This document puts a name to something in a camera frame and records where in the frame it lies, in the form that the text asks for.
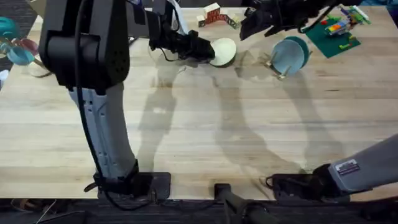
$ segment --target colorful toy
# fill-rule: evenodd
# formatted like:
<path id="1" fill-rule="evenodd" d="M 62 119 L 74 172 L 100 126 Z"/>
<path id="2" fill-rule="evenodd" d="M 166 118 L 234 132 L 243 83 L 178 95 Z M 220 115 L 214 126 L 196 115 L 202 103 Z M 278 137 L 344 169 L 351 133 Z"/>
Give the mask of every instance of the colorful toy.
<path id="1" fill-rule="evenodd" d="M 344 19 L 327 15 L 327 20 L 305 33 L 327 58 L 360 45 L 358 39 L 349 31 L 358 24 L 371 23 L 368 15 L 357 6 L 351 6 L 349 9 L 343 9 L 341 6 L 338 8 L 345 16 Z"/>
<path id="2" fill-rule="evenodd" d="M 217 3 L 213 3 L 204 8 L 205 15 L 197 16 L 198 27 L 204 27 L 216 21 L 225 21 L 232 28 L 237 29 L 240 20 L 235 14 L 228 14 L 226 9 L 222 9 Z"/>
<path id="3" fill-rule="evenodd" d="M 346 16 L 346 19 L 338 19 L 337 22 L 325 29 L 327 35 L 341 35 L 347 33 L 349 30 L 354 29 L 358 24 L 370 24 L 368 15 L 366 15 L 357 6 L 351 6 L 349 10 L 343 9 L 338 6 L 340 11 Z"/>
<path id="4" fill-rule="evenodd" d="M 34 62 L 45 69 L 43 63 L 35 58 L 38 48 L 39 46 L 33 40 L 19 38 L 19 28 L 13 20 L 0 17 L 0 58 L 7 57 L 16 65 L 29 65 Z M 33 76 L 44 77 L 49 74 L 47 71 L 45 75 L 35 74 Z"/>

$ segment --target wooden table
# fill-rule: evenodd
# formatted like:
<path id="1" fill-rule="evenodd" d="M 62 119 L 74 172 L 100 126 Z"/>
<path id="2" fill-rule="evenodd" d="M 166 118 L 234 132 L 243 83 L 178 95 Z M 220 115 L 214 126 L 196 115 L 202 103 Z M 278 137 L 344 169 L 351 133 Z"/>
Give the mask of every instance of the wooden table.
<path id="1" fill-rule="evenodd" d="M 310 44 L 308 65 L 282 82 L 259 56 L 288 35 L 308 40 L 295 30 L 240 42 L 222 22 L 197 28 L 201 9 L 184 9 L 202 37 L 236 41 L 229 68 L 169 63 L 138 40 L 124 109 L 141 170 L 170 172 L 171 198 L 212 198 L 213 184 L 227 182 L 244 198 L 273 199 L 259 177 L 310 172 L 395 134 L 398 30 L 384 7 L 362 9 L 373 22 L 353 31 L 362 45 L 326 59 Z M 39 40 L 41 25 L 30 38 Z M 14 66 L 0 92 L 0 198 L 95 198 L 83 192 L 95 168 L 78 110 L 55 75 L 34 78 L 33 69 Z M 393 184 L 353 198 L 397 192 Z"/>

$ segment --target floor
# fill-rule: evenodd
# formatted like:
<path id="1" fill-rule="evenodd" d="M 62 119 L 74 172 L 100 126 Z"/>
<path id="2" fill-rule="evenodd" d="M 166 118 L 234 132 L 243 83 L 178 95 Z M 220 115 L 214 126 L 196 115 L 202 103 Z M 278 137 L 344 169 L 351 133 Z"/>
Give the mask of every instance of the floor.
<path id="1" fill-rule="evenodd" d="M 203 7 L 212 0 L 181 0 L 182 7 Z M 240 6 L 241 0 L 218 0 L 222 6 Z M 24 0 L 0 0 L 0 15 L 14 19 L 26 36 L 36 14 Z M 0 71 L 10 69 L 11 63 L 6 58 L 0 59 Z M 209 201 L 167 202 L 167 206 L 150 205 L 136 212 L 121 212 L 105 200 L 80 200 L 71 205 L 69 212 L 86 210 L 90 212 L 88 223 L 225 223 L 222 205 L 214 205 L 206 210 Z M 9 200 L 0 199 L 0 223 L 36 223 L 41 213 L 24 213 L 11 210 Z M 281 219 L 294 220 L 295 223 L 369 223 L 360 214 L 365 204 L 347 206 L 311 205 L 310 207 L 292 207 L 266 202 L 268 211 Z M 47 215 L 44 219 L 54 217 Z"/>

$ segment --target cable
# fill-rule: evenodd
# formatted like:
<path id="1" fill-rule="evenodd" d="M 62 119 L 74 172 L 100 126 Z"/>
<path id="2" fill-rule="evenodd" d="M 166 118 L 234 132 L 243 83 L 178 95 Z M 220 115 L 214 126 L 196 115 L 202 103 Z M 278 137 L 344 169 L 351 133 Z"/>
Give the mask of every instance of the cable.
<path id="1" fill-rule="evenodd" d="M 104 179 L 100 162 L 98 161 L 97 154 L 95 153 L 93 141 L 90 136 L 90 132 L 88 130 L 86 113 L 85 113 L 85 101 L 83 100 L 83 89 L 81 87 L 80 80 L 80 62 L 81 62 L 81 54 L 80 54 L 80 38 L 81 38 L 81 23 L 84 18 L 84 11 L 88 4 L 88 0 L 82 0 L 80 3 L 79 11 L 77 14 L 76 27 L 75 27 L 75 84 L 76 84 L 76 92 L 77 92 L 77 101 L 80 112 L 81 124 L 83 125 L 83 130 L 85 132 L 86 140 L 88 143 L 88 147 L 90 148 L 91 156 L 93 156 L 93 160 L 98 172 L 98 175 L 101 179 Z"/>
<path id="2" fill-rule="evenodd" d="M 57 202 L 57 199 L 55 199 L 54 202 L 46 209 L 46 211 L 39 218 L 39 220 L 37 220 L 36 224 L 38 224 L 42 220 L 42 218 L 45 216 L 45 214 L 47 214 L 47 212 L 49 212 L 49 210 L 55 205 L 55 202 Z"/>
<path id="3" fill-rule="evenodd" d="M 168 62 L 176 62 L 176 61 L 180 60 L 180 59 L 174 59 L 174 60 L 168 59 L 166 57 L 166 53 L 164 52 L 163 48 L 159 47 L 159 49 L 163 52 L 164 59 L 166 59 L 166 61 L 168 61 Z"/>
<path id="4" fill-rule="evenodd" d="M 338 6 L 338 4 L 333 4 L 329 6 L 329 8 L 320 16 L 318 19 L 309 27 L 306 27 L 304 29 L 301 29 L 304 24 L 301 24 L 300 27 L 297 28 L 297 31 L 301 34 L 305 34 L 306 32 L 312 30 L 322 19 L 324 19 L 332 10 L 334 7 Z"/>

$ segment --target toy block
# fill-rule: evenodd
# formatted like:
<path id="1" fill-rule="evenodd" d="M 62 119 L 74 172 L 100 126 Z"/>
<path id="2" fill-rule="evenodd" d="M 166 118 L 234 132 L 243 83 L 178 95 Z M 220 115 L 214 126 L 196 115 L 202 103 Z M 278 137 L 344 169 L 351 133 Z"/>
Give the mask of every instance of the toy block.
<path id="1" fill-rule="evenodd" d="M 209 6 L 206 6 L 204 10 L 205 18 L 208 19 L 209 17 L 218 16 L 220 14 L 221 7 L 217 3 L 213 3 Z"/>
<path id="2" fill-rule="evenodd" d="M 206 25 L 206 19 L 204 16 L 197 16 L 198 27 L 204 27 Z"/>
<path id="3" fill-rule="evenodd" d="M 237 29 L 240 25 L 239 17 L 235 14 L 232 14 L 232 15 L 229 15 L 229 18 L 231 18 L 235 22 L 236 26 L 234 27 L 234 29 Z"/>
<path id="4" fill-rule="evenodd" d="M 218 21 L 218 16 L 209 16 L 206 19 L 206 24 L 211 24 L 216 21 Z"/>

